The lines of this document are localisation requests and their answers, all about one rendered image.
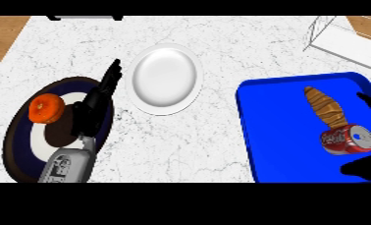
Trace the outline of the white appliance with black feet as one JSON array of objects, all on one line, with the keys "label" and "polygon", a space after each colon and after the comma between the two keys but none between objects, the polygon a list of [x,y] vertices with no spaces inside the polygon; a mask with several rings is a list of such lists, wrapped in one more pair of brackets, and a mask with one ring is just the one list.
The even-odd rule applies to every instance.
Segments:
[{"label": "white appliance with black feet", "polygon": [[121,21],[124,16],[46,16],[52,21],[60,21],[62,19],[109,19]]}]

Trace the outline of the brown striped croissant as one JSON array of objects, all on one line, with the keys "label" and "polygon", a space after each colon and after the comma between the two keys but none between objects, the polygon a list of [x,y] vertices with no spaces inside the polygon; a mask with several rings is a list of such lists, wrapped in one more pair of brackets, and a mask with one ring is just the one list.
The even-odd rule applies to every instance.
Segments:
[{"label": "brown striped croissant", "polygon": [[347,125],[337,101],[312,86],[305,87],[305,96],[319,119],[331,129]]}]

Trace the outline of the orange fruit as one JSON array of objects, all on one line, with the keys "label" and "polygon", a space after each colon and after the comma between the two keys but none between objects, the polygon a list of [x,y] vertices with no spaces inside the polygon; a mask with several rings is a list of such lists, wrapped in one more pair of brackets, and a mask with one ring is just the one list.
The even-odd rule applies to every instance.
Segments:
[{"label": "orange fruit", "polygon": [[63,99],[56,94],[44,93],[29,104],[29,120],[38,124],[52,124],[59,120],[63,109]]}]

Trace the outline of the blue tray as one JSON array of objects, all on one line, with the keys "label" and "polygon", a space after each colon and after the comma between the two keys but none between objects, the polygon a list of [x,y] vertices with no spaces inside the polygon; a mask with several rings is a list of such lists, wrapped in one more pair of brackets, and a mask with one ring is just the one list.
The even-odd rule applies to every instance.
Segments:
[{"label": "blue tray", "polygon": [[305,96],[311,86],[339,103],[346,120],[371,130],[371,82],[355,72],[247,80],[236,90],[240,125],[253,180],[258,183],[361,183],[340,166],[362,153],[333,155],[321,145],[327,125]]}]

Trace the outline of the red soda can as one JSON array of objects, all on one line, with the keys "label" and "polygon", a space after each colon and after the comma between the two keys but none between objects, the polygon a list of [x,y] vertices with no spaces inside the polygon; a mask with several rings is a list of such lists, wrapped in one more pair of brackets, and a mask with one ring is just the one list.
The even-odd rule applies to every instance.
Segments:
[{"label": "red soda can", "polygon": [[321,135],[324,150],[334,155],[371,151],[371,132],[359,125],[346,125]]}]

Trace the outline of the white oval plate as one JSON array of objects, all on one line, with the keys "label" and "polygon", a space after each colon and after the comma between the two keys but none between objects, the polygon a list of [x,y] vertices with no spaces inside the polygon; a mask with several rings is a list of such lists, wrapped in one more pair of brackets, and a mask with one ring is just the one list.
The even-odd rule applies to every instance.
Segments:
[{"label": "white oval plate", "polygon": [[144,113],[166,116],[194,102],[203,86],[203,67],[196,54],[175,43],[150,46],[127,71],[127,92]]}]

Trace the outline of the dark round patterned plate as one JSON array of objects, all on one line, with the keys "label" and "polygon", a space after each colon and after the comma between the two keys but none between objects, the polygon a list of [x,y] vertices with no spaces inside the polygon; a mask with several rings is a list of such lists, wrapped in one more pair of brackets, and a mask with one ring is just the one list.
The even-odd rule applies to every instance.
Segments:
[{"label": "dark round patterned plate", "polygon": [[[71,108],[97,85],[99,82],[85,77],[65,78],[49,84],[25,101],[10,122],[3,141],[3,163],[16,182],[37,183],[53,153],[60,148],[82,147],[82,141],[71,134]],[[56,94],[65,103],[63,114],[52,124],[38,124],[29,120],[29,104],[44,93]],[[109,102],[103,125],[94,138],[96,156],[110,133],[113,115],[113,102]]]}]

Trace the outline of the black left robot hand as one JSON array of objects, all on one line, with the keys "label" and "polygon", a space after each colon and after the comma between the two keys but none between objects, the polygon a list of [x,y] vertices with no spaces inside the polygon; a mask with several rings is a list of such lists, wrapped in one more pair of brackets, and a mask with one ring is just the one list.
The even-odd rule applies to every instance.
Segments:
[{"label": "black left robot hand", "polygon": [[116,59],[99,85],[90,89],[84,99],[72,104],[71,134],[74,136],[96,137],[103,125],[109,101],[112,100],[121,77],[121,60]]}]

